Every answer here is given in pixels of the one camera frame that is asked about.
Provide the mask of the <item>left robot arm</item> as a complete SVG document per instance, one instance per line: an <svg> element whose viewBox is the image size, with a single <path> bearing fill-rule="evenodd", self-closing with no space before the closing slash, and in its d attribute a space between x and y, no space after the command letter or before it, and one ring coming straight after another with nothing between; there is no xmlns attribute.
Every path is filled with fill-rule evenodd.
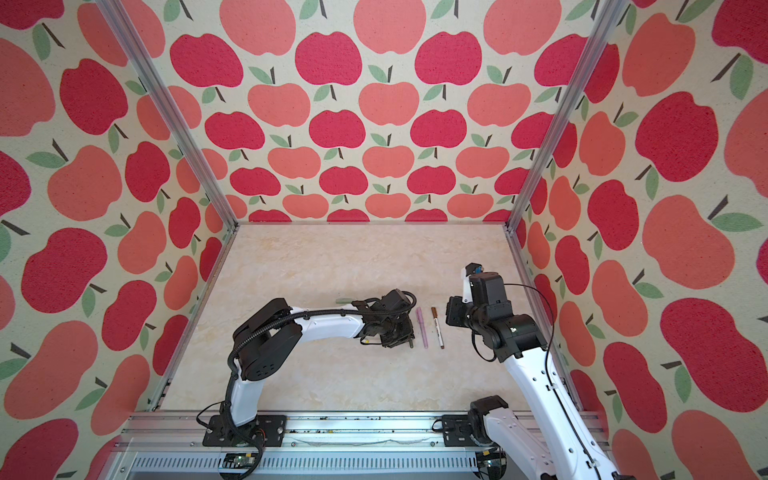
<svg viewBox="0 0 768 480"><path fill-rule="evenodd" d="M400 289L325 309L292 307L283 298L270 300L233 333L221 415L235 427L253 421L265 380L301 343L331 338L383 348L410 343L414 339L410 312L416 306L417 297Z"/></svg>

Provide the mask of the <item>white pen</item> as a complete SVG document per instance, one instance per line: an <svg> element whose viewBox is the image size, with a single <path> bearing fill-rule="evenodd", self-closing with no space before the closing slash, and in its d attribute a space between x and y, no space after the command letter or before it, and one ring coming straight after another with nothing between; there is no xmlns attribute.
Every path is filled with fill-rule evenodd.
<svg viewBox="0 0 768 480"><path fill-rule="evenodd" d="M433 319L433 324L434 324L434 329L435 329L435 332L436 332L436 335L437 335L437 340L438 340L439 348L440 349L444 349L445 348L445 343L444 343L444 338L443 338L443 334L442 334L442 330L441 330L441 326L440 326L439 316L438 316L437 319Z"/></svg>

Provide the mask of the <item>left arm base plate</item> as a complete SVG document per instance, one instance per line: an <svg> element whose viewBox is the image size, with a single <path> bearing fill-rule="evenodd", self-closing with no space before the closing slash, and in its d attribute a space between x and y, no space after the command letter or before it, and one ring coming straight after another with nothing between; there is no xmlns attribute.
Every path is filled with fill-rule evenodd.
<svg viewBox="0 0 768 480"><path fill-rule="evenodd" d="M254 420L238 427L243 437L264 447L280 447L286 432L286 415L258 415ZM246 447L246 442L228 427L221 415L208 421L202 440L205 447Z"/></svg>

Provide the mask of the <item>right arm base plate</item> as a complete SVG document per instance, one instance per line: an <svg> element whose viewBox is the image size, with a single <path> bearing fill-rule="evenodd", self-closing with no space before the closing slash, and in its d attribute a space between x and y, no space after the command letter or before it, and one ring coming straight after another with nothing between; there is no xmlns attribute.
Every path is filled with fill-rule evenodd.
<svg viewBox="0 0 768 480"><path fill-rule="evenodd" d="M478 447L474 429L467 414L442 415L434 430L442 434L446 447Z"/></svg>

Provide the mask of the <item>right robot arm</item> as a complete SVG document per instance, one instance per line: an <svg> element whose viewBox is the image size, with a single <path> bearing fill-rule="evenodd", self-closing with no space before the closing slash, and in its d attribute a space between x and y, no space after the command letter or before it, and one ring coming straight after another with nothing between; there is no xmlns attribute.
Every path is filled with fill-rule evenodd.
<svg viewBox="0 0 768 480"><path fill-rule="evenodd" d="M523 427L508 403L494 395L471 403L471 439L499 448L528 479L622 478L557 374L549 341L531 316L514 313L506 287L498 273L468 264L462 294L446 305L446 322L482 338L520 388L541 435Z"/></svg>

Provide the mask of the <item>pink pen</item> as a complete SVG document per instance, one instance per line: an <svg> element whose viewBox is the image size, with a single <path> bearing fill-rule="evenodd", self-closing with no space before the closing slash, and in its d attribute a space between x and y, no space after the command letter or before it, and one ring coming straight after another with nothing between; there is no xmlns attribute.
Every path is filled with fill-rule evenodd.
<svg viewBox="0 0 768 480"><path fill-rule="evenodd" d="M418 318L417 318L417 324L418 324L418 327L419 327L419 332L420 332L420 337L421 337L421 340L422 340L423 347L425 349L428 349L429 348L429 342L428 342L428 333L427 333L427 329L426 329L425 320L419 321Z"/></svg>

